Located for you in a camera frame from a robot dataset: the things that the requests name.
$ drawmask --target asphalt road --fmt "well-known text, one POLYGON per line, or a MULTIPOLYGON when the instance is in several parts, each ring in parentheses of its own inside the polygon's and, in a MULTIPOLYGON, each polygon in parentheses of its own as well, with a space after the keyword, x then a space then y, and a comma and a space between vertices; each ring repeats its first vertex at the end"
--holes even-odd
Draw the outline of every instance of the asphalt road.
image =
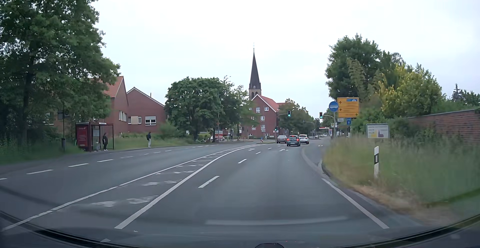
POLYGON ((365 234, 418 226, 315 169, 328 143, 104 152, 3 173, 0 210, 18 219, 3 220, 3 233, 15 240, 25 226, 35 225, 148 247, 328 235, 335 238, 322 243, 338 246, 358 244, 365 234))

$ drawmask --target church tower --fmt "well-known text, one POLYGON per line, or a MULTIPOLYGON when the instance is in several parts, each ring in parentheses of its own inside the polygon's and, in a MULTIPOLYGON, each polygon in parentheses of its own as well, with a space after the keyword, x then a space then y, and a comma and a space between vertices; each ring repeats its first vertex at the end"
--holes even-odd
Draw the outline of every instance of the church tower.
POLYGON ((251 64, 251 75, 250 75, 250 84, 248 85, 248 93, 250 100, 255 97, 255 95, 262 94, 262 84, 260 83, 260 78, 258 77, 257 62, 255 61, 255 49, 253 50, 253 62, 251 64))

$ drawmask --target person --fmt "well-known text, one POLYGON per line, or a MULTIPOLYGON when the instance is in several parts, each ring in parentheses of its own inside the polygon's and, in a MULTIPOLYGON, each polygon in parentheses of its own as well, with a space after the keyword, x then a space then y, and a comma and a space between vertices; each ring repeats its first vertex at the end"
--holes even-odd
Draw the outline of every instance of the person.
POLYGON ((151 134, 151 132, 148 132, 147 140, 148 140, 148 147, 150 148, 150 145, 152 144, 152 134, 151 134))
POLYGON ((107 133, 106 132, 103 134, 102 143, 103 143, 103 150, 106 151, 107 150, 107 145, 109 143, 109 139, 107 138, 107 133))

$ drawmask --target car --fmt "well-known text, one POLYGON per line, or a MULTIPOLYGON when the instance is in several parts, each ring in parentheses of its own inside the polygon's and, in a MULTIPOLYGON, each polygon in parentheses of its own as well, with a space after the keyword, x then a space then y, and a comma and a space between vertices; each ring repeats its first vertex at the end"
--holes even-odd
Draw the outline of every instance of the car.
POLYGON ((286 139, 286 145, 287 146, 295 145, 297 147, 300 147, 300 139, 295 135, 291 135, 286 139))
POLYGON ((298 135, 298 139, 300 141, 300 144, 310 144, 310 139, 308 138, 308 135, 298 135))
POLYGON ((276 138, 276 142, 277 142, 277 144, 279 144, 279 143, 286 143, 286 142, 287 142, 287 136, 279 135, 279 136, 276 138))

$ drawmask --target white suv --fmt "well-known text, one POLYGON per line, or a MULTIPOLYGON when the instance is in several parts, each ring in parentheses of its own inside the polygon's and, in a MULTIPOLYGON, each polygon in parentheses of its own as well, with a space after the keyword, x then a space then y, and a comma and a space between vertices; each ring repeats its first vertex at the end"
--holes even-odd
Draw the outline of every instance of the white suv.
POLYGON ((310 144, 310 139, 308 138, 308 135, 298 135, 298 138, 300 139, 300 144, 310 144))

